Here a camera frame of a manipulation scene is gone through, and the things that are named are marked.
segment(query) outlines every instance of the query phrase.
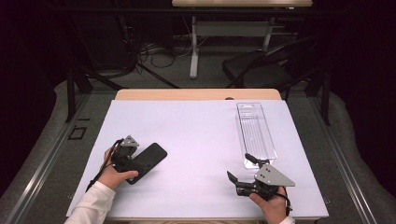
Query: human hand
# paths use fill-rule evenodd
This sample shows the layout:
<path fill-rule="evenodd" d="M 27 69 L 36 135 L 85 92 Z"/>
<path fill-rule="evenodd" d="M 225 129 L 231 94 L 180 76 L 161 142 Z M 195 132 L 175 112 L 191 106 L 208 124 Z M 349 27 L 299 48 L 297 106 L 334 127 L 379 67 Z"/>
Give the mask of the human hand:
<path fill-rule="evenodd" d="M 108 156 L 108 153 L 110 153 L 110 149 L 108 149 L 105 152 L 105 160 Z M 115 189 L 120 184 L 120 182 L 122 182 L 126 179 L 130 179 L 130 178 L 138 176 L 137 171 L 127 171 L 127 172 L 119 173 L 111 165 L 109 165 L 110 163 L 111 163 L 111 161 L 108 160 L 108 162 L 106 164 L 106 168 L 102 172 L 98 181 L 111 189 Z"/>
<path fill-rule="evenodd" d="M 277 193 L 286 196 L 283 187 L 279 187 Z M 256 193 L 251 193 L 249 198 L 260 207 L 268 224 L 279 224 L 286 218 L 286 200 L 284 198 L 275 195 L 270 200 L 265 201 Z"/>

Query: black phone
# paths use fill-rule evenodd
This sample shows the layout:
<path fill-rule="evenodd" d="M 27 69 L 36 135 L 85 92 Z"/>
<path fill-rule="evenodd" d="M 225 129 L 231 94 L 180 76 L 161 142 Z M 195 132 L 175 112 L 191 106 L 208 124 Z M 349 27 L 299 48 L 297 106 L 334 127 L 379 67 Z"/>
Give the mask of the black phone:
<path fill-rule="evenodd" d="M 139 164 L 139 166 L 143 166 L 143 168 L 138 169 L 139 175 L 133 179 L 127 179 L 126 181 L 130 185 L 136 183 L 154 166 L 160 163 L 160 161 L 162 161 L 167 155 L 168 153 L 162 147 L 160 147 L 160 145 L 158 145 L 157 143 L 151 144 L 132 160 L 134 164 Z"/>

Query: white sleeve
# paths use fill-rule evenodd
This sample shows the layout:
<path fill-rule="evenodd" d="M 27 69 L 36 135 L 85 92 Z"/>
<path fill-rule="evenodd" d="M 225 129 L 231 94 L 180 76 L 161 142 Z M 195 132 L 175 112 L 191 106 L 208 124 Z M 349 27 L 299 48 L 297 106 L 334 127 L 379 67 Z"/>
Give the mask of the white sleeve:
<path fill-rule="evenodd" d="M 85 192 L 65 223 L 100 223 L 105 221 L 116 192 L 96 181 Z"/>
<path fill-rule="evenodd" d="M 294 224 L 294 223 L 296 223 L 294 218 L 285 217 L 285 219 L 283 219 L 283 221 L 281 221 L 279 224 Z"/>

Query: clear plastic container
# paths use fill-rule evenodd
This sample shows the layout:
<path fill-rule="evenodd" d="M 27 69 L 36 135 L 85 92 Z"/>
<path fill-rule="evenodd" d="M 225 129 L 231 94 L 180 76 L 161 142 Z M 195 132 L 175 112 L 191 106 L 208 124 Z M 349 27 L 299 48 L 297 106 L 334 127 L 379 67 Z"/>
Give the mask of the clear plastic container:
<path fill-rule="evenodd" d="M 255 158 L 272 162 L 277 155 L 274 143 L 265 120 L 262 104 L 239 103 L 237 106 L 236 124 L 242 149 L 245 167 L 258 168 L 257 164 L 245 159 L 245 153 Z"/>

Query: white tabletop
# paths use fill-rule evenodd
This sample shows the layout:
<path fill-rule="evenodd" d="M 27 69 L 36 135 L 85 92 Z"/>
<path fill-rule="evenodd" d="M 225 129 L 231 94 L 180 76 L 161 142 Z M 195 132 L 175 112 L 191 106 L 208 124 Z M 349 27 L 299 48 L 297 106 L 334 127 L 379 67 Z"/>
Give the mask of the white tabletop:
<path fill-rule="evenodd" d="M 237 196 L 230 171 L 252 181 L 243 164 L 236 103 L 246 101 L 113 101 L 67 215 L 103 162 L 104 152 L 130 134 L 136 155 L 156 142 L 168 156 L 135 185 L 124 182 L 108 218 L 131 220 L 262 219 L 259 207 Z M 317 182 L 284 101 L 260 102 L 278 159 L 273 165 L 296 183 L 288 188 L 295 218 L 327 217 Z"/>
<path fill-rule="evenodd" d="M 173 0 L 174 7 L 311 7 L 311 0 Z"/>

